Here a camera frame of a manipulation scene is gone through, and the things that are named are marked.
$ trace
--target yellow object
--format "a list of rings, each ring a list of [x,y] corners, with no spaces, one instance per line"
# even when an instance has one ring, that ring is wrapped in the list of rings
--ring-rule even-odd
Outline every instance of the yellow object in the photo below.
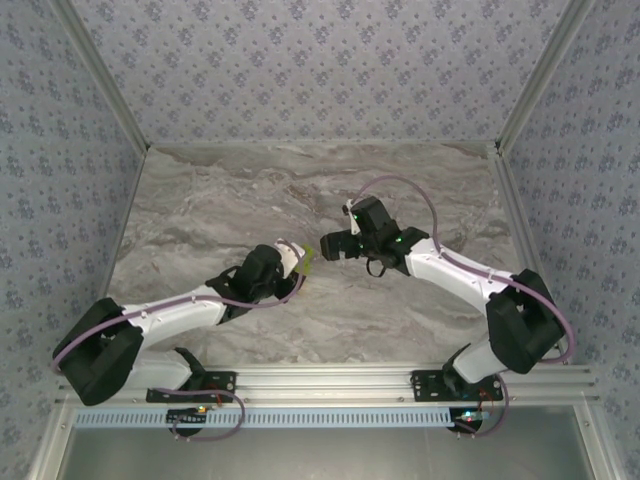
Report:
[[[311,259],[315,255],[315,251],[311,248],[311,245],[304,244],[302,245],[304,249],[304,258],[302,259],[302,272],[300,271],[300,264],[296,266],[294,269],[298,273],[302,273],[305,277],[308,277],[311,273]]]

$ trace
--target cable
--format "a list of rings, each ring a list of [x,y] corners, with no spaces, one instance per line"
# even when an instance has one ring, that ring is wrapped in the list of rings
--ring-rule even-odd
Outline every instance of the cable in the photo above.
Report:
[[[175,439],[176,440],[183,440],[185,442],[217,442],[219,440],[226,440],[227,438],[229,438],[229,437],[235,435],[236,433],[238,433],[238,431],[240,430],[240,427],[242,426],[242,424],[244,423],[244,421],[245,421],[245,419],[247,417],[247,411],[246,411],[246,407],[244,405],[244,402],[235,393],[228,392],[226,390],[193,390],[193,391],[184,391],[184,390],[171,390],[169,388],[154,388],[153,390],[155,390],[157,392],[160,392],[160,393],[164,393],[164,394],[182,395],[182,396],[211,395],[212,397],[215,397],[215,396],[218,396],[218,395],[222,395],[222,396],[229,397],[229,398],[233,399],[240,406],[240,419],[238,420],[238,423],[236,423],[235,426],[231,430],[229,430],[229,431],[227,431],[225,433],[222,433],[220,435],[214,435],[214,436],[211,436],[211,437],[184,437],[184,436],[180,435],[178,433],[178,424],[180,423],[180,420],[182,420],[186,415],[179,415],[173,421],[173,425],[171,427],[171,431],[175,435]]]
[[[298,263],[300,263],[300,261],[302,261],[302,257],[300,256],[300,254],[298,253],[298,250],[296,250],[296,248],[289,243],[286,240],[280,240],[278,243],[282,244],[282,245],[286,245],[287,247],[289,247],[291,250],[293,250],[294,255],[296,256]],[[125,322],[133,317],[137,317],[139,316],[142,312],[146,312],[147,314],[149,313],[155,313],[161,310],[165,310],[167,308],[171,308],[171,307],[175,307],[176,305],[182,305],[183,303],[191,303],[194,302],[196,300],[202,300],[202,301],[210,301],[210,302],[221,302],[225,305],[233,305],[235,307],[242,307],[242,308],[248,308],[248,309],[256,309],[256,308],[271,308],[271,307],[275,307],[277,305],[282,305],[283,303],[286,303],[289,301],[289,299],[291,299],[296,293],[298,293],[298,290],[300,290],[300,287],[302,286],[302,281],[303,281],[303,277],[304,275],[302,274],[298,274],[298,278],[296,280],[296,284],[293,287],[293,290],[291,290],[291,292],[289,292],[288,295],[286,295],[285,297],[281,298],[280,300],[278,300],[277,302],[269,302],[269,303],[245,303],[245,302],[239,302],[237,300],[230,300],[230,299],[226,299],[226,298],[222,298],[220,296],[217,295],[193,295],[193,296],[184,296],[181,298],[177,298],[175,300],[170,300],[170,301],[166,301],[166,302],[162,302],[159,303],[157,305],[153,305],[150,307],[147,307],[143,310],[137,310],[135,312],[129,312],[126,313],[124,315],[121,315],[119,317],[113,318],[111,320],[107,320],[106,322],[103,322],[99,325],[96,325],[93,328],[90,328],[89,330],[87,330],[86,332],[84,332],[81,335],[78,335],[75,339],[73,339],[71,342],[69,342],[69,344],[64,347],[60,353],[58,355],[56,355],[56,357],[53,359],[53,362],[51,362],[51,369],[55,372],[55,373],[59,373],[59,369],[58,366],[60,365],[60,362],[62,360],[64,360],[64,358],[69,354],[69,352],[71,352],[74,348],[76,348],[78,345],[80,345],[82,342],[84,342],[87,338],[95,335],[96,333],[100,333],[114,325],[118,325],[119,323]]]
[[[493,402],[493,397],[491,396],[491,394],[489,392],[487,392],[484,388],[480,388],[478,389],[478,392],[480,392],[480,396],[481,397],[486,397],[491,401],[491,410],[489,411],[489,416],[493,415],[493,410],[494,410],[494,402]],[[478,405],[478,409],[480,411],[482,411],[482,403],[484,402],[484,400],[480,400],[480,404]]]
[[[433,243],[436,247],[436,250],[442,256],[442,258],[447,260],[452,265],[455,265],[456,267],[462,270],[465,270],[469,273],[473,273],[474,275],[477,275],[479,277],[487,278],[496,282],[504,283],[505,285],[509,285],[510,287],[513,287],[517,290],[520,290],[521,292],[526,293],[530,297],[542,303],[545,307],[547,307],[551,311],[551,313],[555,315],[555,317],[558,319],[558,322],[560,322],[560,324],[562,325],[562,328],[565,334],[567,335],[567,340],[568,340],[567,350],[558,357],[550,358],[547,360],[540,360],[541,363],[564,362],[574,354],[575,348],[576,348],[576,338],[575,338],[575,333],[573,331],[573,328],[571,327],[571,324],[569,323],[569,321],[562,314],[560,309],[558,309],[558,307],[556,307],[553,302],[551,302],[549,299],[547,299],[545,296],[541,295],[540,293],[536,292],[535,290],[527,287],[526,285],[522,285],[521,283],[516,282],[510,278],[505,278],[505,277],[495,276],[495,275],[491,276],[489,272],[485,272],[484,270],[480,270],[480,269],[471,267],[469,265],[466,265],[462,262],[459,262],[458,260],[456,260],[455,258],[452,258],[450,255],[447,254],[446,251],[443,250],[442,246],[440,245],[440,240],[438,239],[438,214],[436,213],[436,207],[431,201],[431,199],[429,198],[429,195],[427,195],[427,193],[418,184],[400,175],[381,175],[365,183],[362,186],[362,188],[358,191],[358,193],[356,193],[355,197],[353,198],[353,203],[355,203],[356,200],[360,197],[360,195],[362,195],[368,188],[384,180],[398,180],[400,182],[410,185],[420,194],[420,196],[425,200],[425,202],[427,202],[427,205],[429,206],[429,210],[431,210],[431,215],[433,217],[433,233],[432,233]]]
[[[497,432],[500,429],[500,427],[502,427],[505,419],[507,418],[507,410],[509,409],[509,389],[507,388],[507,384],[504,382],[502,375],[497,373],[496,378],[500,382],[500,386],[502,387],[502,394],[504,395],[504,407],[502,409],[502,413],[500,414],[500,418],[498,418],[498,421],[491,428],[489,428],[489,430],[487,430],[486,432],[480,432],[480,433],[478,433],[476,430],[471,428],[469,425],[465,425],[463,422],[459,422],[459,421],[453,422],[458,427],[467,430],[471,435],[477,438],[486,437],[487,435],[491,435],[492,433]]]

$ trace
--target cable connector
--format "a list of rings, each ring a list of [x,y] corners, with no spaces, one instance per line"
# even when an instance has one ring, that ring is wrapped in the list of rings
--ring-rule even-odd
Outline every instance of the cable connector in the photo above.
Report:
[[[456,417],[456,420],[462,420],[463,422],[477,422],[478,420],[487,420],[489,416],[489,412],[484,412],[482,410],[476,410],[475,412],[466,411],[459,417]]]

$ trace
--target floral wallpaper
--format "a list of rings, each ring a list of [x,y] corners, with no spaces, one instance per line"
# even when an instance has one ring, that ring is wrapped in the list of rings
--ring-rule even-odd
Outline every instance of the floral wallpaper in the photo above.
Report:
[[[74,0],[151,144],[493,139],[566,0]]]
[[[0,44],[0,478],[22,480],[139,158],[45,0],[0,2]]]
[[[510,162],[546,272],[640,478],[640,4],[598,0]]]

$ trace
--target white strip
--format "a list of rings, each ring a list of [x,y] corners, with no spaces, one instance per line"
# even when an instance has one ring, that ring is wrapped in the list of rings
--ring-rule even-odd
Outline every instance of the white strip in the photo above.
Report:
[[[93,43],[91,35],[89,35],[89,32],[82,23],[78,12],[69,0],[51,0],[49,3],[60,19],[62,27],[66,30],[67,35],[69,35],[71,43],[73,43],[73,46],[78,51],[87,70],[89,70],[96,85],[104,95],[107,104],[111,107],[125,135],[138,151],[138,154],[142,155],[147,151],[142,130],[140,130],[135,117],[131,113],[127,102]]]
[[[513,147],[594,3],[595,0],[570,0],[562,12],[547,46],[498,136],[501,154],[509,153]]]
[[[82,408],[75,428],[167,428],[166,408]],[[237,407],[207,413],[205,423],[178,427],[232,428]],[[410,428],[451,427],[448,408],[248,408],[242,428]]]

